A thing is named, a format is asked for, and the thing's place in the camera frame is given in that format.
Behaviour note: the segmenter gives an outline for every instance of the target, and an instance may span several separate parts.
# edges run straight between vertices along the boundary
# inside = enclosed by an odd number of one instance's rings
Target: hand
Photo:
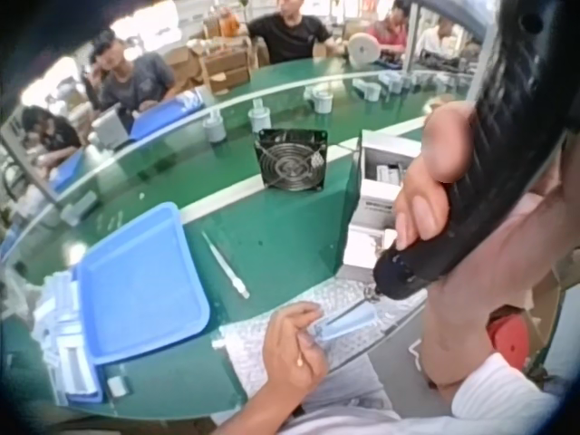
[[[323,315],[320,306],[292,304],[270,319],[264,340],[266,387],[283,401],[298,406],[328,373],[324,352],[306,328]]]
[[[151,107],[156,106],[158,103],[153,100],[146,100],[139,105],[139,111],[148,111]]]
[[[460,178],[469,164],[472,111],[469,104],[452,102],[427,120],[422,153],[412,162],[395,201],[399,249],[418,238],[433,238],[444,228],[449,202],[441,183]],[[453,323],[487,318],[539,282],[578,245],[580,149],[572,144],[568,151],[561,174],[556,161],[503,225],[431,286],[430,305],[439,317]]]

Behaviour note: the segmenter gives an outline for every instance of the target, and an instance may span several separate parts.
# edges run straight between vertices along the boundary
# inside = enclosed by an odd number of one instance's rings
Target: cooling fan
[[[267,187],[322,190],[328,134],[320,130],[261,130],[256,155]]]

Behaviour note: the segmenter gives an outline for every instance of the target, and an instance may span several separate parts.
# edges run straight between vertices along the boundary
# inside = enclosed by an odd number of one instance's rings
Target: black device
[[[580,1],[504,0],[476,109],[468,172],[445,185],[442,233],[385,251],[377,291],[405,299],[448,274],[506,217],[553,156],[580,89]]]
[[[261,130],[256,155],[267,187],[322,190],[328,134],[323,130]]]

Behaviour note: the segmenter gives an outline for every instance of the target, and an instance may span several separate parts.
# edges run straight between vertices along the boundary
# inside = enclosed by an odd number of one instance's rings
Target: white sleeve
[[[547,415],[556,398],[541,392],[520,371],[494,353],[466,379],[451,410],[460,420],[499,421]]]

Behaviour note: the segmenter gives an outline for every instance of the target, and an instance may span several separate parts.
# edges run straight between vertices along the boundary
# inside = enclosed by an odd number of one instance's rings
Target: white cloth
[[[423,50],[427,50],[429,53],[438,54],[439,56],[446,55],[443,41],[439,38],[438,25],[425,30],[419,37],[415,53],[420,55]]]
[[[391,410],[360,406],[319,409],[293,420],[284,435],[511,435],[526,433],[554,410],[553,396],[537,389],[499,354],[491,355],[463,382],[452,417],[402,420]]]

